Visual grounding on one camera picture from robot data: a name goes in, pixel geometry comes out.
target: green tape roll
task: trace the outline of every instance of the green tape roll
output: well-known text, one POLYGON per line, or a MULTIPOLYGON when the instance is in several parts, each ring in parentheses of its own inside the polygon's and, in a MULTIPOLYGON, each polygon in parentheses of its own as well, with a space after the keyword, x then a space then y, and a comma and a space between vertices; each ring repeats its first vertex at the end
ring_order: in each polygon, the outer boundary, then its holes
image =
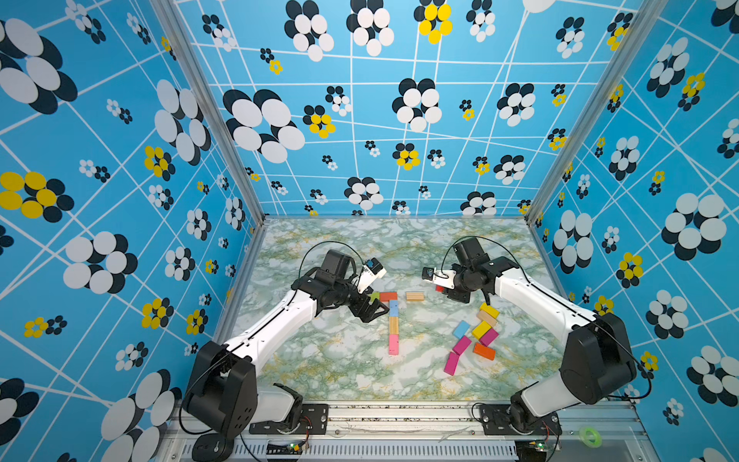
POLYGON ((601 438, 598 430, 593 427, 583 427, 580 429, 580 441, 587 447, 600 447, 603 444, 603 438, 601 438))

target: pink block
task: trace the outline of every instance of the pink block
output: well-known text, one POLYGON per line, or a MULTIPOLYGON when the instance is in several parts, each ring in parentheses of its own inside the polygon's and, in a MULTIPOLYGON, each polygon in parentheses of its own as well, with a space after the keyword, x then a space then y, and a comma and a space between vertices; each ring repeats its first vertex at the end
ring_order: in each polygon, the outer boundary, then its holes
POLYGON ((390 349, 389 353, 391 356, 397 356, 398 355, 398 342, 399 342, 399 335, 397 333, 393 333, 390 335, 390 349))
POLYGON ((496 332, 495 329, 491 328, 485 333, 484 336, 480 337, 480 343, 487 347, 493 342, 493 340, 497 338, 498 338, 498 332, 496 332))
POLYGON ((460 360, 460 356, 454 352, 451 352, 449 354, 449 359, 446 361, 444 372, 453 376, 454 372, 457 370, 457 363, 459 362, 459 360, 460 360))
POLYGON ((463 336, 460 341, 457 342, 457 344, 454 346, 453 351, 461 355, 464 353, 464 350, 467 349, 467 347, 472 343, 472 340, 470 340, 467 336, 463 336))

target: blue wallpaper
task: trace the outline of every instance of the blue wallpaper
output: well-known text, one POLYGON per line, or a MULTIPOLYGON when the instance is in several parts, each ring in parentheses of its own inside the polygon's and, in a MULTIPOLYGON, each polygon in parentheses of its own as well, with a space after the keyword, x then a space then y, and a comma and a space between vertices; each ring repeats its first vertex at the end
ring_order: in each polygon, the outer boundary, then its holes
POLYGON ((738 13, 668 3, 536 221, 571 300, 627 323, 663 461, 739 454, 738 13))
POLYGON ((251 238, 148 2, 0 13, 0 461, 148 460, 251 238))
POLYGON ((177 1, 266 213, 520 216, 640 0, 177 1))

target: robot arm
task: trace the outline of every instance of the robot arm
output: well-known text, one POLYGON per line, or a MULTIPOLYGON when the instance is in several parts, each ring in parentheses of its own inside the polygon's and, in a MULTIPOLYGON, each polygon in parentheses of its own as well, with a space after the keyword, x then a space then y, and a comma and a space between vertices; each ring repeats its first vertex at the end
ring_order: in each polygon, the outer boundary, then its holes
POLYGON ((249 425, 273 421, 285 431, 294 429, 300 418, 302 397, 290 388, 275 384, 256 385, 267 360, 303 324, 323 310, 348 305, 354 316, 371 322, 388 313, 379 300, 370 302, 372 284, 387 271, 375 258, 364 263, 360 273, 346 278, 352 257, 328 251, 322 266, 298 278, 291 290, 269 313, 223 345, 208 342, 200 349, 183 397, 183 409, 232 441, 249 425))
POLYGON ((557 373, 511 397, 511 425, 516 430, 529 432, 542 417, 573 404, 595 404, 636 377, 620 318, 612 313, 597 316, 563 299, 506 257, 490 259, 475 238, 454 245, 454 252, 459 265, 443 272, 424 268, 422 279, 459 302, 469 303, 476 290, 487 303, 489 295, 498 295, 536 319, 565 347, 557 373))

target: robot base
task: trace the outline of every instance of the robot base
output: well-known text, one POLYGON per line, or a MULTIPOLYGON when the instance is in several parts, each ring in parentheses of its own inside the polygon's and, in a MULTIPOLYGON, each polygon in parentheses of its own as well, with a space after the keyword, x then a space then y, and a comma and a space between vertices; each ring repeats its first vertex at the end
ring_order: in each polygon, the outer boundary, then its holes
MULTIPOLYGON (((312 424, 310 428, 311 435, 325 435, 326 434, 326 423, 328 422, 328 404, 305 404, 300 413, 300 419, 298 420, 298 426, 290 432, 291 435, 304 435, 306 426, 308 423, 303 420, 303 417, 308 417, 312 424)), ((274 425, 274 422, 259 422, 257 424, 249 425, 249 433, 252 435, 285 435, 284 432, 279 431, 274 425)))
MULTIPOLYGON (((477 407, 480 411, 478 417, 482 420, 483 430, 485 435, 502 435, 502 436, 515 436, 521 435, 516 430, 511 428, 511 416, 508 414, 508 408, 510 404, 481 404, 477 407)), ((562 427, 559 425, 559 418, 556 412, 552 412, 542 418, 539 426, 530 434, 530 436, 546 436, 547 427, 544 423, 549 426, 549 435, 557 436, 562 434, 562 427)))

